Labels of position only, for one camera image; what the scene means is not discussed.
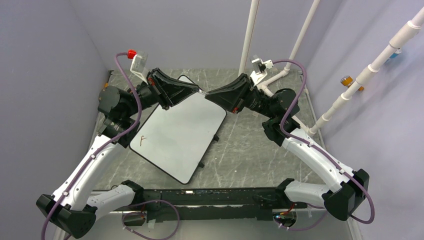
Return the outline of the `wire whiteboard stand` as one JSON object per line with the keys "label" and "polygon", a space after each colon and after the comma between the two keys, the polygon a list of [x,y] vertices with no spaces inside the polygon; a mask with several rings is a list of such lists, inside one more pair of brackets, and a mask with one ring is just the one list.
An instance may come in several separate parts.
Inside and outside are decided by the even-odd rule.
{"label": "wire whiteboard stand", "polygon": [[198,168],[204,168],[204,167],[205,167],[205,164],[202,162],[202,161],[203,161],[203,158],[204,158],[204,157],[205,157],[205,155],[208,153],[208,151],[210,150],[211,146],[212,146],[214,143],[218,143],[219,141],[220,141],[220,137],[218,136],[218,134],[217,134],[217,133],[215,133],[215,134],[213,135],[212,139],[211,139],[211,142],[210,142],[210,143],[209,143],[209,145],[207,146],[207,148],[206,148],[206,150],[205,150],[205,152],[204,152],[203,156],[201,157],[201,159],[200,159],[199,163],[197,164],[197,167],[198,167]]}

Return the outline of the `white framed whiteboard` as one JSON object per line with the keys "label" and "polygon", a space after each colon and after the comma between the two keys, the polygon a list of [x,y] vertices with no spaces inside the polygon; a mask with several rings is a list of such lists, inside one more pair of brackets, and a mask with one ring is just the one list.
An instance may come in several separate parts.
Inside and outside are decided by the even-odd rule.
{"label": "white framed whiteboard", "polygon": [[226,116],[226,110],[197,92],[168,110],[155,107],[129,148],[186,185]]}

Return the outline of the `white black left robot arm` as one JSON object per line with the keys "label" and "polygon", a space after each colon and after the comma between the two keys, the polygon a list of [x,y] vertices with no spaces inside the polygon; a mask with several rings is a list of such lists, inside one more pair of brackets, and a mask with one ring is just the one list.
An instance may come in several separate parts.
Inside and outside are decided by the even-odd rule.
{"label": "white black left robot arm", "polygon": [[105,119],[91,148],[57,190],[42,194],[36,201],[46,223],[79,239],[104,215],[125,206],[137,210],[145,204],[144,188],[131,180],[94,197],[91,193],[103,171],[135,137],[140,121],[133,115],[140,117],[144,108],[154,104],[168,110],[199,90],[198,85],[172,78],[158,68],[128,90],[115,86],[101,90],[98,110]]}

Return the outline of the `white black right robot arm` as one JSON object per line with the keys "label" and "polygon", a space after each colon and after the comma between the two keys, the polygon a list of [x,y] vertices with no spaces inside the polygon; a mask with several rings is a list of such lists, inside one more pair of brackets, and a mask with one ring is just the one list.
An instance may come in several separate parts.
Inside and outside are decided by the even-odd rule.
{"label": "white black right robot arm", "polygon": [[300,110],[299,96],[290,88],[269,96],[243,73],[232,83],[206,93],[205,99],[234,114],[247,108],[268,117],[262,123],[266,137],[302,160],[323,180],[323,184],[310,184],[285,179],[275,189],[274,200],[280,207],[305,203],[324,208],[336,219],[346,221],[368,200],[371,213],[367,223],[372,222],[375,208],[368,193],[369,174],[336,160],[300,127],[292,117]]}

